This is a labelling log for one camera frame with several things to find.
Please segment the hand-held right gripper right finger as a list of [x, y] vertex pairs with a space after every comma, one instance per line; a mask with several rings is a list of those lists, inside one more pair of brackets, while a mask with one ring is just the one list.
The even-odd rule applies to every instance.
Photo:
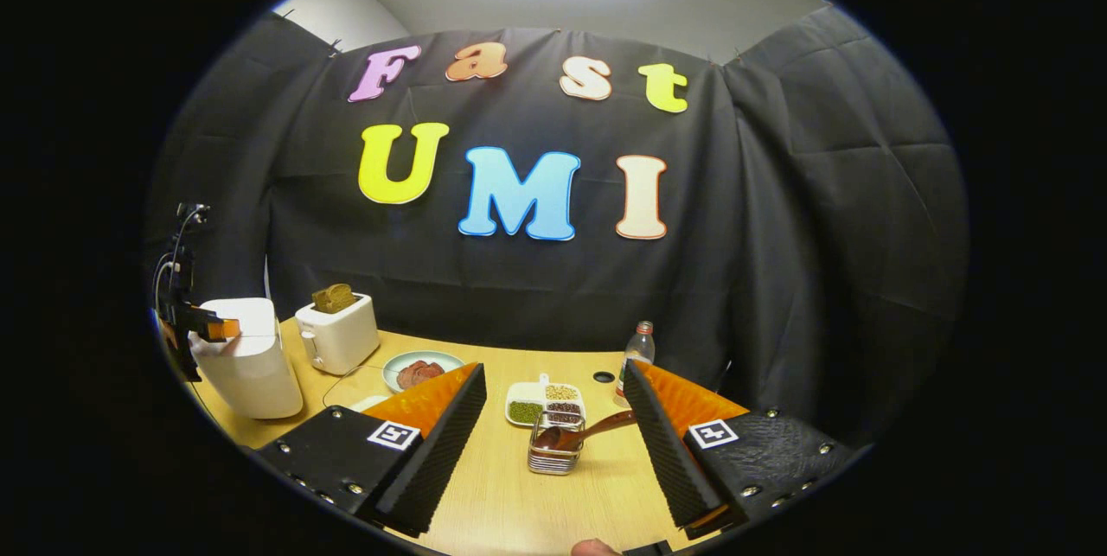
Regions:
[[689, 539], [792, 508], [857, 455], [801, 419], [744, 409], [645, 361], [625, 365], [624, 393], [669, 515]]

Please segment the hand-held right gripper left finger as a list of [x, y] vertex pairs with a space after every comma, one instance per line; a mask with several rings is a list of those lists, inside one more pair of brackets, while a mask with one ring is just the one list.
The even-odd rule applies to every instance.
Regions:
[[257, 459], [332, 508], [418, 537], [486, 399], [485, 367], [467, 363], [363, 411], [325, 406]]

